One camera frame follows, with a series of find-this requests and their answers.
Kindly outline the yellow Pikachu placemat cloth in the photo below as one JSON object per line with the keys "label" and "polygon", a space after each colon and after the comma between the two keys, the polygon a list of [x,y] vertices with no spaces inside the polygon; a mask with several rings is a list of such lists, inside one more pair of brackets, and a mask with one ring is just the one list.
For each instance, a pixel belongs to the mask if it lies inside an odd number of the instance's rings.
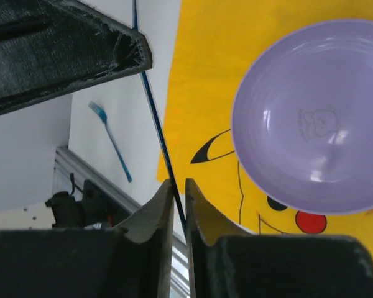
{"label": "yellow Pikachu placemat cloth", "polygon": [[193,178],[214,206],[252,232],[350,235],[373,257],[373,210],[320,216],[280,205],[248,178],[229,130],[240,82],[267,47],[342,18],[373,20],[373,1],[183,1],[164,132],[180,191]]}

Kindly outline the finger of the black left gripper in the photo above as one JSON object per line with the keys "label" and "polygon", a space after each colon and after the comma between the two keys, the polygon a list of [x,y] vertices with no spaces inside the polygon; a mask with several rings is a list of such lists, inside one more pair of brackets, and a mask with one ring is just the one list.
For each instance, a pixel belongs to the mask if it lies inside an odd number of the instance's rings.
{"label": "finger of the black left gripper", "polygon": [[0,115],[152,67],[146,37],[80,1],[0,1]]}

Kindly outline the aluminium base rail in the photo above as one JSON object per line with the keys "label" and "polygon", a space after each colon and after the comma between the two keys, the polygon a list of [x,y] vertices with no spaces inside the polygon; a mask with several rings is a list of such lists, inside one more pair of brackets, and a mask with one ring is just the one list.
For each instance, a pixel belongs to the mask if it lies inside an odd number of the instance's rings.
{"label": "aluminium base rail", "polygon": [[[80,192],[84,191],[82,184],[90,180],[106,194],[115,199],[123,209],[129,213],[135,212],[141,204],[128,196],[121,188],[99,174],[88,163],[74,154],[66,147],[58,147],[55,153],[56,176],[62,174],[68,176],[73,173],[75,182],[80,187]],[[189,272],[187,260],[187,246],[183,236],[177,231],[173,232],[172,241],[172,268],[170,275],[170,297],[189,297]]]}

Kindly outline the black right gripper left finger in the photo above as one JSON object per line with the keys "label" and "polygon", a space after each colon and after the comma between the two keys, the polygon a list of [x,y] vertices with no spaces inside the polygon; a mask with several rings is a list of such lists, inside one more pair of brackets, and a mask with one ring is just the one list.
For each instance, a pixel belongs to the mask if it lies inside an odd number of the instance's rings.
{"label": "black right gripper left finger", "polygon": [[173,192],[102,230],[0,230],[0,297],[168,297]]}

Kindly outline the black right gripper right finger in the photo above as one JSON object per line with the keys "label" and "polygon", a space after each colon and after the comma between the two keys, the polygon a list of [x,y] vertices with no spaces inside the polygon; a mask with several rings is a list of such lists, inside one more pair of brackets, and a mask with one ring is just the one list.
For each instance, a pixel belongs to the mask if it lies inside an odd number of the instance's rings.
{"label": "black right gripper right finger", "polygon": [[192,297],[373,297],[373,260],[354,238],[249,233],[185,182]]}

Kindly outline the blue plastic fork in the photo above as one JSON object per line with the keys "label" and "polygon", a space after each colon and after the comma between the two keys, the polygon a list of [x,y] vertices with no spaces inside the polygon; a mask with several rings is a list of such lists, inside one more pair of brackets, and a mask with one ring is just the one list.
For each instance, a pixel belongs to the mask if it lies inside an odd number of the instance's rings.
{"label": "blue plastic fork", "polygon": [[102,121],[102,123],[103,123],[103,125],[104,125],[104,127],[105,127],[105,130],[106,130],[106,133],[107,133],[107,135],[108,135],[108,137],[109,137],[109,139],[110,139],[110,141],[111,141],[111,143],[112,143],[112,146],[113,146],[113,148],[114,148],[114,151],[116,152],[116,154],[117,154],[117,157],[119,158],[119,161],[120,161],[120,163],[121,163],[121,166],[122,166],[122,168],[123,168],[123,171],[124,171],[124,173],[125,173],[125,175],[126,175],[126,178],[127,178],[127,180],[128,180],[128,182],[129,183],[131,183],[132,182],[132,177],[131,177],[131,174],[130,174],[130,172],[129,172],[129,170],[128,170],[128,167],[126,166],[126,163],[125,163],[125,161],[124,161],[124,158],[122,157],[122,155],[121,155],[121,152],[120,152],[120,150],[119,150],[119,148],[118,148],[118,145],[116,144],[116,141],[115,141],[115,139],[114,139],[114,137],[113,137],[113,134],[112,134],[112,132],[111,132],[111,130],[110,130],[110,128],[109,128],[109,125],[108,125],[108,117],[107,117],[107,114],[106,114],[106,112],[105,112],[105,110],[101,107],[101,106],[99,106],[99,105],[97,105],[95,102],[89,102],[89,104],[88,104],[88,107],[99,117],[99,119]]}

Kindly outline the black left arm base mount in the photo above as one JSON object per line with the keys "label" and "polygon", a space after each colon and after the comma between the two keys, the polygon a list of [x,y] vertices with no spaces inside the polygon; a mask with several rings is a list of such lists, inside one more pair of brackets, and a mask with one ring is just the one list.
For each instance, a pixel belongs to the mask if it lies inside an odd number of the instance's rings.
{"label": "black left arm base mount", "polygon": [[53,228],[86,228],[96,224],[109,228],[131,215],[92,181],[87,179],[80,188],[70,173],[70,182],[71,192],[57,192],[45,202],[53,212]]}

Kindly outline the lilac plastic plate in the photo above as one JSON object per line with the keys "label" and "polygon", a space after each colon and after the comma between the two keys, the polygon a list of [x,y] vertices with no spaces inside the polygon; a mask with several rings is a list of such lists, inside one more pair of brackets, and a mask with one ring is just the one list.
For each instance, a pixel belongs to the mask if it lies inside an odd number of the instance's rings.
{"label": "lilac plastic plate", "polygon": [[255,184],[312,214],[373,208],[373,21],[296,30],[251,66],[231,117]]}

